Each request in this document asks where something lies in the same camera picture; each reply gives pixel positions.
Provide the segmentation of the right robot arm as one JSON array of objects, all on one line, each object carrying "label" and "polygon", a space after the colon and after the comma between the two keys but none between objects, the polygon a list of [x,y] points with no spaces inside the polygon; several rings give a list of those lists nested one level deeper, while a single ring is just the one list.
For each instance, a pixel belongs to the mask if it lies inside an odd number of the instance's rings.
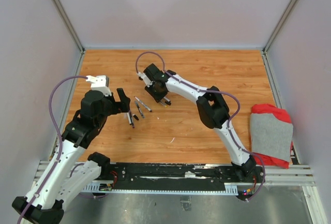
[{"label": "right robot arm", "polygon": [[225,92],[215,86],[211,88],[198,86],[173,71],[161,71],[155,64],[150,64],[143,72],[137,72],[145,83],[145,90],[156,102],[166,99],[170,93],[178,94],[195,103],[201,122],[215,131],[225,144],[235,168],[234,176],[245,183],[253,176],[256,161],[245,149],[232,125],[230,109],[223,97]]}]

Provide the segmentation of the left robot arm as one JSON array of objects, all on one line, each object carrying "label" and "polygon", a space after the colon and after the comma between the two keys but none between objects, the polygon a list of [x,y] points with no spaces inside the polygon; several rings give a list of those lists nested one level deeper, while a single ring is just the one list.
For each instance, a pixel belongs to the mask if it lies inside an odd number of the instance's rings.
[{"label": "left robot arm", "polygon": [[59,223],[69,204],[95,179],[106,180],[111,174],[109,157],[94,152],[71,177],[68,174],[106,123],[108,116],[130,111],[130,98],[117,88],[119,101],[97,90],[88,91],[81,108],[60,135],[59,148],[36,185],[12,207],[19,219],[32,223]]}]

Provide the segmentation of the blue gel pen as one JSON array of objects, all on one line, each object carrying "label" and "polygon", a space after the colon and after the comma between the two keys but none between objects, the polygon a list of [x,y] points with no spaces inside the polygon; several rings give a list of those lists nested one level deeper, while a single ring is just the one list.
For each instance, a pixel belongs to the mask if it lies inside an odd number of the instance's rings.
[{"label": "blue gel pen", "polygon": [[142,110],[141,110],[141,108],[140,108],[138,102],[135,100],[134,103],[135,103],[135,105],[136,105],[136,107],[137,107],[137,109],[138,109],[138,112],[139,112],[139,114],[141,115],[141,117],[142,117],[142,118],[145,118],[145,116],[144,116],[144,114],[143,114],[143,112],[142,112]]}]

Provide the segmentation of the white thin pen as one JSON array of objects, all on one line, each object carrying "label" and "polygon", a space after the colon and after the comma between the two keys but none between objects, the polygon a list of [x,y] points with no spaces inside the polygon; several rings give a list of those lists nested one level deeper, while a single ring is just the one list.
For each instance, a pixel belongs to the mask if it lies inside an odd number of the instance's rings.
[{"label": "white thin pen", "polygon": [[129,122],[129,125],[132,125],[132,118],[131,118],[131,115],[129,112],[126,113],[127,114],[127,117],[128,117],[128,122]]}]

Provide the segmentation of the white pen with lettering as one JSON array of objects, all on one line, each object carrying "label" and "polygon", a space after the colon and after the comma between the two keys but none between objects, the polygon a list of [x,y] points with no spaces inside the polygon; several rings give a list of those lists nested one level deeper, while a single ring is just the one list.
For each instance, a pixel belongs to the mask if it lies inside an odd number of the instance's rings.
[{"label": "white pen with lettering", "polygon": [[144,108],[146,108],[149,112],[152,112],[152,109],[147,106],[143,101],[141,101],[137,96],[135,96],[135,99],[137,100],[138,103],[140,103]]}]

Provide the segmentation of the purple gel pen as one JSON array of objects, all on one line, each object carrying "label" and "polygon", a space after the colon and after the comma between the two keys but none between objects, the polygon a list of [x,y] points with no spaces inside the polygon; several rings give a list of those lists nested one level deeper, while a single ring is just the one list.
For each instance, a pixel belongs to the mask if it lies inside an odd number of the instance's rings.
[{"label": "purple gel pen", "polygon": [[128,119],[129,119],[129,124],[131,125],[132,128],[134,128],[133,116],[130,110],[128,112]]}]

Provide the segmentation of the red and grey cloth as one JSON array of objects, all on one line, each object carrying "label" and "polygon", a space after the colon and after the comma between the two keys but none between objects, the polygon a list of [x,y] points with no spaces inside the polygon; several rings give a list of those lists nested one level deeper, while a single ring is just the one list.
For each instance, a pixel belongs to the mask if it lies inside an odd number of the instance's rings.
[{"label": "red and grey cloth", "polygon": [[258,165],[288,169],[293,146],[293,124],[285,109],[255,104],[250,115],[250,141]]}]

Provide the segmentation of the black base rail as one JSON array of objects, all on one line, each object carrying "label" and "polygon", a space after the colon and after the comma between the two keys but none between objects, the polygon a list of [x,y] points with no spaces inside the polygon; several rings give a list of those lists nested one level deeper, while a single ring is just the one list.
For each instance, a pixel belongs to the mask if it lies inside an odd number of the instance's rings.
[{"label": "black base rail", "polygon": [[233,166],[166,163],[112,163],[104,179],[117,176],[115,189],[146,191],[223,191],[226,183],[260,183],[263,171],[239,178]]}]

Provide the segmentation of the aluminium frame rail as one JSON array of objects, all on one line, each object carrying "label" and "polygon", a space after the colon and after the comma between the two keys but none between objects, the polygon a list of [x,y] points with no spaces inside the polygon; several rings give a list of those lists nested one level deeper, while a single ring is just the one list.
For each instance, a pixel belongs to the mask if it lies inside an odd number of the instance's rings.
[{"label": "aluminium frame rail", "polygon": [[311,170],[256,166],[247,175],[235,166],[185,163],[112,163],[99,153],[86,162],[68,156],[48,162],[38,181],[13,206],[32,223],[59,223],[73,199],[85,193],[103,198],[110,193],[235,196],[250,202],[264,186],[313,187]]}]

